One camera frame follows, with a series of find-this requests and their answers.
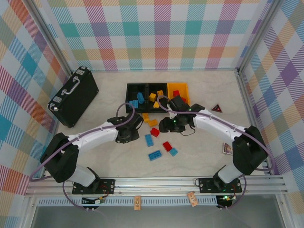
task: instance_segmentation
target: mounting plate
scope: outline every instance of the mounting plate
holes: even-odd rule
[[[93,192],[92,189],[82,186],[79,183],[73,182],[73,195],[107,195],[109,191],[109,195],[114,194],[115,189],[115,179],[100,179],[99,188]]]
[[[232,185],[234,185],[236,188],[237,193],[242,192],[241,182],[238,178],[234,179],[230,184],[228,184],[223,191],[219,191],[218,188],[213,184],[213,178],[199,178],[198,180],[200,193],[234,193]]]

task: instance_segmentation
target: triangular warning sign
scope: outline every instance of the triangular warning sign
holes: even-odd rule
[[[218,112],[218,113],[223,113],[221,108],[219,107],[219,105],[217,104],[216,106],[214,106],[211,111],[214,111],[214,112]]]

